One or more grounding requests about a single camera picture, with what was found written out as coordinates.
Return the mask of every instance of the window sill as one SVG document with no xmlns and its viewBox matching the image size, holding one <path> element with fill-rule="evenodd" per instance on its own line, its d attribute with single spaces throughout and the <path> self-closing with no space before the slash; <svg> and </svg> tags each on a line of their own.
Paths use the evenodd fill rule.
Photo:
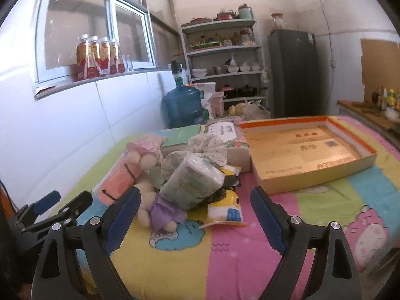
<svg viewBox="0 0 400 300">
<path fill-rule="evenodd" d="M 120 74 L 113 74 L 113 75 L 106 75 L 104 77 L 96 77 L 93 79 L 87 79 L 82 81 L 73 81 L 72 77 L 65 77 L 60 79 L 54 79 L 51 81 L 46 82 L 45 84 L 41 84 L 40 86 L 36 87 L 35 89 L 35 100 L 43 99 L 47 96 L 56 94 L 57 92 L 61 92 L 70 88 L 82 86 L 84 84 L 88 84 L 91 82 L 111 79 L 111 78 L 118 78 L 123 76 L 131 76 L 140 73 L 148 73 L 148 72 L 159 72 L 159 71 L 169 71 L 168 69 L 161 69 L 161 68 L 153 68 L 153 69 L 144 69 L 144 70 L 137 70 L 132 72 L 125 72 Z"/>
</svg>

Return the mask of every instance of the shelf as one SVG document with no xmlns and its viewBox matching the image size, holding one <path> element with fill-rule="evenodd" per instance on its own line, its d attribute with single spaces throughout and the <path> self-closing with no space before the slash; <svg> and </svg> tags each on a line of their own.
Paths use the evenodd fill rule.
<svg viewBox="0 0 400 300">
<path fill-rule="evenodd" d="M 252 28 L 255 23 L 255 19 L 220 20 L 182 27 L 182 32 L 186 35 L 191 35 L 199 32 L 209 32 L 213 30 Z"/>
<path fill-rule="evenodd" d="M 236 72 L 236 73 L 225 73 L 225 74 L 217 74 L 217 75 L 208 75 L 204 78 L 193 78 L 193 81 L 200 81 L 205 79 L 216 79 L 216 78 L 224 78 L 224 77 L 234 77 L 234 76 L 246 76 L 250 74 L 261 74 L 263 71 L 249 71 L 249 72 Z"/>
<path fill-rule="evenodd" d="M 210 47 L 207 49 L 199 49 L 196 51 L 187 52 L 186 55 L 189 57 L 194 56 L 205 56 L 210 54 L 218 54 L 218 53 L 229 53 L 234 51 L 251 51 L 257 50 L 260 46 L 251 45 L 251 46 L 221 46 L 221 47 Z"/>
<path fill-rule="evenodd" d="M 232 99 L 224 99 L 223 103 L 234 103 L 234 102 L 243 102 L 246 100 L 262 100 L 267 99 L 265 96 L 255 96 L 255 97 L 239 97 L 239 98 L 232 98 Z"/>
</svg>

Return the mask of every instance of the blue water bottle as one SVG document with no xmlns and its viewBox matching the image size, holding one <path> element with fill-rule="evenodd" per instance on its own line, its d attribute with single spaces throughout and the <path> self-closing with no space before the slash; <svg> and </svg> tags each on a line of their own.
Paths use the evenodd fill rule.
<svg viewBox="0 0 400 300">
<path fill-rule="evenodd" d="M 203 124 L 200 90 L 183 85 L 183 71 L 179 61 L 172 61 L 171 70 L 176 88 L 162 99 L 168 128 Z"/>
</svg>

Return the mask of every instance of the kitchen counter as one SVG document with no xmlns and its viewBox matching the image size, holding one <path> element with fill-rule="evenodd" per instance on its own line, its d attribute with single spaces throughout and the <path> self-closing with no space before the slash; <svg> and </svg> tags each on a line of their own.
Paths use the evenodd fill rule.
<svg viewBox="0 0 400 300">
<path fill-rule="evenodd" d="M 400 126 L 387 120 L 384 112 L 371 108 L 371 104 L 353 101 L 338 100 L 337 106 L 339 107 L 339 115 L 351 116 L 367 125 L 400 150 L 400 136 L 391 130 L 391 128 L 397 126 L 400 134 Z"/>
</svg>

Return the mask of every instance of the blue gripper pad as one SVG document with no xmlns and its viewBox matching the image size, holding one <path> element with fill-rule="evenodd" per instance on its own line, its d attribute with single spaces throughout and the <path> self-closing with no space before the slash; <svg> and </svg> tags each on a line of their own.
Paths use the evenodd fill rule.
<svg viewBox="0 0 400 300">
<path fill-rule="evenodd" d="M 268 239 L 272 249 L 276 250 L 284 256 L 287 251 L 287 245 L 285 243 L 284 232 L 273 212 L 266 204 L 264 198 L 260 193 L 265 193 L 263 189 L 254 188 L 251 191 L 250 203 L 253 208 L 255 215 L 264 230 L 264 234 Z"/>
<path fill-rule="evenodd" d="M 133 188 L 132 193 L 115 215 L 115 218 L 107 230 L 104 250 L 108 256 L 110 256 L 113 251 L 120 248 L 140 206 L 141 193 L 137 188 Z"/>
<path fill-rule="evenodd" d="M 61 195 L 57 191 L 52 191 L 50 194 L 47 194 L 45 197 L 40 199 L 35 203 L 33 207 L 33 213 L 36 215 L 42 215 L 52 206 L 56 205 L 61 200 Z"/>
</svg>

